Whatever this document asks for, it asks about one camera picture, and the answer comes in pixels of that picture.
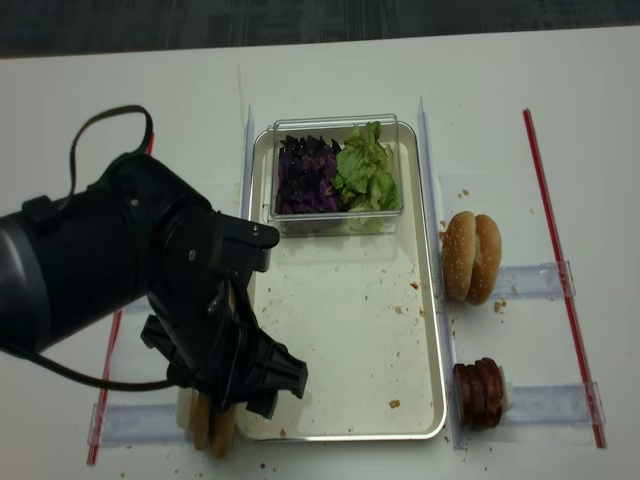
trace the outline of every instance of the white tray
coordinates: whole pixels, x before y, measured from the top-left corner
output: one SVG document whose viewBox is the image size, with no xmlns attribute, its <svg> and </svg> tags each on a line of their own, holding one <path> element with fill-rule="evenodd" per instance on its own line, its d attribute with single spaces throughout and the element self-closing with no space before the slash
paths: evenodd
<svg viewBox="0 0 640 480">
<path fill-rule="evenodd" d="M 250 219 L 262 223 L 272 154 L 266 131 L 254 145 L 247 196 Z M 406 440 L 442 428 L 446 402 L 418 149 L 403 123 L 400 156 L 405 209 L 396 234 L 282 238 L 269 271 L 254 275 L 249 294 L 260 326 L 307 362 L 309 379 L 302 400 L 280 394 L 271 421 L 240 409 L 244 436 Z"/>
</svg>

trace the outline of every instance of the hamburger bun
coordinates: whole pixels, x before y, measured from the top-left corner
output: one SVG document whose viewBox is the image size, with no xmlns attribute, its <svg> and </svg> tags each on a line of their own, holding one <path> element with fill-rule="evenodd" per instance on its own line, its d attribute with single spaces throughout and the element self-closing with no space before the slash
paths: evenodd
<svg viewBox="0 0 640 480">
<path fill-rule="evenodd" d="M 449 222 L 442 242 L 445 293 L 472 305 L 487 301 L 498 278 L 502 237 L 487 215 L 460 212 Z"/>
</svg>

